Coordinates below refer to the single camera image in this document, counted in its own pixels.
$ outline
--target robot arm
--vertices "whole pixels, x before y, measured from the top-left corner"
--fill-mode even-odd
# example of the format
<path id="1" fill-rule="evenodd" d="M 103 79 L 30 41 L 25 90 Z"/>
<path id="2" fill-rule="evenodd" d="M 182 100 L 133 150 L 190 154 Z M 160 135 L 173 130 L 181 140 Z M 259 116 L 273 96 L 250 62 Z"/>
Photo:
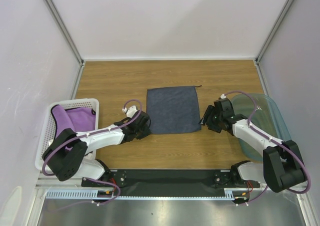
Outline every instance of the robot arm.
<path id="1" fill-rule="evenodd" d="M 281 143 L 302 161 L 297 144 L 292 140 L 277 139 L 252 123 L 249 125 L 244 115 L 235 114 L 227 98 L 215 101 L 214 106 L 209 105 L 200 123 L 218 133 L 222 130 L 229 132 L 247 142 L 263 156 L 263 164 L 244 161 L 231 167 L 242 180 L 266 183 L 274 192 L 280 192 L 306 181 L 300 164 L 292 155 L 273 142 Z"/>
<path id="2" fill-rule="evenodd" d="M 147 125 L 150 120 L 147 113 L 141 112 L 133 122 L 125 125 L 125 121 L 136 117 L 138 113 L 137 107 L 132 106 L 125 111 L 125 119 L 104 129 L 89 132 L 74 132 L 71 129 L 65 129 L 43 153 L 42 158 L 45 161 L 50 156 L 47 165 L 60 181 L 71 177 L 88 177 L 96 180 L 102 176 L 105 177 L 104 181 L 108 181 L 109 168 L 102 161 L 88 159 L 85 156 L 94 150 L 130 142 L 135 138 L 142 139 L 151 134 Z M 53 154 L 53 151 L 62 144 L 65 146 Z"/>

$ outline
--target white laundry basket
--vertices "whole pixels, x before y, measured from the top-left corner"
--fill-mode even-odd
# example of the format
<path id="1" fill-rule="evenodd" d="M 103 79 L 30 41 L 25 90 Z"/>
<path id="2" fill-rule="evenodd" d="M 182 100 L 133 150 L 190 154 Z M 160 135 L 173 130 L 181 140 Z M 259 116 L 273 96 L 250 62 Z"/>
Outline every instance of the white laundry basket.
<path id="1" fill-rule="evenodd" d="M 55 137 L 56 132 L 56 124 L 54 118 L 51 115 L 51 109 L 55 105 L 60 105 L 64 109 L 71 109 L 71 108 L 79 108 L 79 107 L 86 107 L 93 109 L 95 114 L 95 126 L 94 129 L 98 129 L 98 122 L 99 122 L 99 101 L 97 99 L 77 99 L 77 100 L 64 100 L 60 102 L 52 103 L 48 108 L 45 115 L 42 132 L 40 136 L 40 141 L 38 145 L 38 150 L 36 152 L 36 159 L 35 159 L 35 167 L 38 170 L 42 169 L 44 161 L 42 159 L 42 154 L 46 151 L 49 146 L 49 141 L 53 140 Z M 93 158 L 96 157 L 96 152 L 93 152 Z M 50 168 L 46 166 L 45 170 L 47 172 L 51 172 Z"/>

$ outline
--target plastic bin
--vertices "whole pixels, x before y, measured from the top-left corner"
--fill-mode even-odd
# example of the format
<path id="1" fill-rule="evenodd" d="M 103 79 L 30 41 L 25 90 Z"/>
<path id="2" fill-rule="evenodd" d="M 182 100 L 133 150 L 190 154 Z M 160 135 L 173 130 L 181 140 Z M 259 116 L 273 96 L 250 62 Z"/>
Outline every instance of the plastic bin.
<path id="1" fill-rule="evenodd" d="M 47 150 L 49 146 L 48 144 L 49 140 L 53 140 L 55 137 L 56 124 L 50 112 L 51 108 L 54 107 L 55 105 L 61 105 L 65 110 L 78 108 L 78 107 L 86 107 L 86 108 L 93 109 L 95 111 L 95 130 L 98 129 L 99 102 L 97 99 L 64 100 L 64 101 L 52 103 L 47 108 L 47 112 L 46 112 L 43 127 L 42 127 L 42 132 L 40 136 L 40 141 L 39 141 L 39 145 L 36 153 L 35 167 L 38 170 L 41 170 L 42 165 L 44 164 L 44 161 L 42 159 L 42 154 Z M 51 172 L 48 166 L 45 167 L 45 170 L 47 172 Z"/>
<path id="2" fill-rule="evenodd" d="M 276 103 L 263 94 L 250 95 L 258 105 L 258 110 L 251 119 L 252 123 L 272 136 L 284 141 L 290 140 L 290 134 Z M 243 114 L 248 117 L 254 110 L 254 105 L 251 100 L 243 94 L 236 95 L 231 99 L 231 103 L 235 114 Z M 245 141 L 239 139 L 239 143 L 243 153 L 248 158 L 256 161 L 263 160 L 262 156 Z"/>

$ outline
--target wood grain surface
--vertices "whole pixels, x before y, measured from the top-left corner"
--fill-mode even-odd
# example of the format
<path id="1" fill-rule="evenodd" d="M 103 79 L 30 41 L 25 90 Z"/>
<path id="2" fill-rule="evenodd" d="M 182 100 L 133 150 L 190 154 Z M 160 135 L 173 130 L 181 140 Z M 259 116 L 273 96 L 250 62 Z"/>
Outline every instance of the wood grain surface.
<path id="1" fill-rule="evenodd" d="M 147 89 L 190 85 L 202 85 L 196 89 L 200 117 L 228 91 L 262 93 L 251 60 L 104 61 L 86 63 L 76 97 L 99 101 L 103 128 L 124 118 L 122 107 L 129 99 L 139 99 L 145 111 Z M 97 158 L 114 169 L 226 169 L 247 159 L 235 137 L 207 127 L 108 146 Z"/>

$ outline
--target white backdrop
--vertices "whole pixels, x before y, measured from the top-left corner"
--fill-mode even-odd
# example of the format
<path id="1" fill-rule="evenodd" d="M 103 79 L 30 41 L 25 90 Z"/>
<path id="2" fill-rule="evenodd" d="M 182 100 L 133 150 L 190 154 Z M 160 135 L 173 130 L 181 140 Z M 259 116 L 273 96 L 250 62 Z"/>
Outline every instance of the white backdrop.
<path id="1" fill-rule="evenodd" d="M 39 175 L 46 108 L 70 98 L 79 64 L 43 0 L 0 0 L 0 19 L 0 225 L 10 225 L 3 206 L 20 186 L 20 226 Z"/>
<path id="2" fill-rule="evenodd" d="M 296 0 L 261 66 L 291 137 L 299 145 L 312 180 L 320 216 L 320 1 Z"/>
<path id="3" fill-rule="evenodd" d="M 53 0 L 84 59 L 256 57 L 286 0 Z"/>

